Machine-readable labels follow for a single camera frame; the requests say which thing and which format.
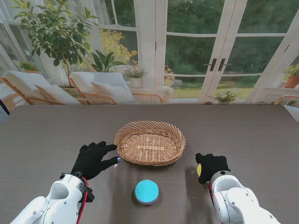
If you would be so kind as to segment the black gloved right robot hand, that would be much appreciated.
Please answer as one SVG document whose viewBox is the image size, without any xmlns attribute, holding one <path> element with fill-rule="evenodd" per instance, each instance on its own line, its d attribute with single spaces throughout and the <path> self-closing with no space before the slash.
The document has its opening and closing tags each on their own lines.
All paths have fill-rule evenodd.
<svg viewBox="0 0 299 224">
<path fill-rule="evenodd" d="M 202 155 L 201 153 L 197 153 L 195 159 L 196 162 L 201 165 L 201 173 L 198 181 L 202 185 L 211 181 L 213 175 L 219 171 L 231 171 L 228 168 L 225 156 L 214 156 L 213 154 Z"/>
</svg>

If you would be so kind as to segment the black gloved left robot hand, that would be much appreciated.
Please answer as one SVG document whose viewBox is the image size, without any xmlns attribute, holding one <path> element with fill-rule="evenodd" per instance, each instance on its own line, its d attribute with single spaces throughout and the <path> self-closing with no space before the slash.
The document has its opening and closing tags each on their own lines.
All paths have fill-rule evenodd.
<svg viewBox="0 0 299 224">
<path fill-rule="evenodd" d="M 107 145 L 105 141 L 101 141 L 97 144 L 92 142 L 88 146 L 83 145 L 79 150 L 71 173 L 80 175 L 86 180 L 95 178 L 100 172 L 121 161 L 121 157 L 118 156 L 108 160 L 102 160 L 107 153 L 116 149 L 116 145 Z"/>
</svg>

